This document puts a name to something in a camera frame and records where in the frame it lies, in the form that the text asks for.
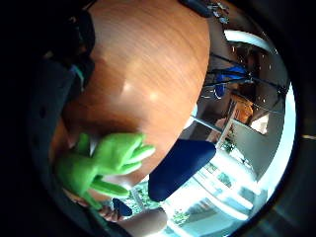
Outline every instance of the round table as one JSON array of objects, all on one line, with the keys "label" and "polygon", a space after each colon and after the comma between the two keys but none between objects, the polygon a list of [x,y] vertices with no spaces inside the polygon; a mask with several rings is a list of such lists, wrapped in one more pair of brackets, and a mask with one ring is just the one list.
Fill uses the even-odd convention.
[{"label": "round table", "polygon": [[51,150],[65,147],[65,136],[74,143],[82,131],[143,132],[155,154],[129,175],[106,177],[132,187],[164,159],[194,109],[208,65],[208,24],[176,0],[99,1],[90,12],[95,71],[65,106]]}]

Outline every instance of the hand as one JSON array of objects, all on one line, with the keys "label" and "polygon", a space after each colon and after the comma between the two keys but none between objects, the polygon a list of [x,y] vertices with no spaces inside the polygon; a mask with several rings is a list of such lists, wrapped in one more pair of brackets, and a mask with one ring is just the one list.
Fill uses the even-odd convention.
[{"label": "hand", "polygon": [[123,220],[123,216],[119,215],[119,211],[116,209],[112,210],[109,206],[103,206],[99,210],[99,214],[107,221],[118,222]]},{"label": "hand", "polygon": [[113,198],[127,198],[129,191],[122,186],[103,181],[107,175],[126,175],[141,166],[141,161],[155,151],[143,145],[142,133],[114,133],[104,137],[90,156],[90,138],[81,134],[75,147],[60,157],[55,171],[62,186],[95,209],[102,206],[89,193],[93,189]]}]

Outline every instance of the person's leg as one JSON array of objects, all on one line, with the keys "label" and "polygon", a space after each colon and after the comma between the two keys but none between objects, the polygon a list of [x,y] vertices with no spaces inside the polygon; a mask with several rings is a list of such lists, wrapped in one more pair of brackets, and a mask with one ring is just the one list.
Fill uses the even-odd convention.
[{"label": "person's leg", "polygon": [[119,221],[118,225],[131,236],[142,237],[157,233],[167,226],[168,217],[163,208],[148,209],[133,217]]}]

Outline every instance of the chair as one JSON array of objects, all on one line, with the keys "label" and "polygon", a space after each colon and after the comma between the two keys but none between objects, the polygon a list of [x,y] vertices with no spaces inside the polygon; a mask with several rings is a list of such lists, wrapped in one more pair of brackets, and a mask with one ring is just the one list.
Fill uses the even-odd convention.
[{"label": "chair", "polygon": [[154,201],[168,198],[215,155],[213,143],[178,139],[149,175],[148,194]]}]

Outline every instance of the wooden table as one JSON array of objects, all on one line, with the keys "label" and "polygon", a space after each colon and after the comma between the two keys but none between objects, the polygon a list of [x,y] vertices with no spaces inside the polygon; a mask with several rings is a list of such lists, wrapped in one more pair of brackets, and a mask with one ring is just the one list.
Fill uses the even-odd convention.
[{"label": "wooden table", "polygon": [[[164,159],[198,100],[209,58],[208,24],[176,0],[99,1],[90,12],[96,68],[86,90],[64,108],[63,121],[70,143],[80,131],[145,133],[155,154],[132,174],[107,177],[132,187]],[[65,134],[60,124],[52,149]]]}]

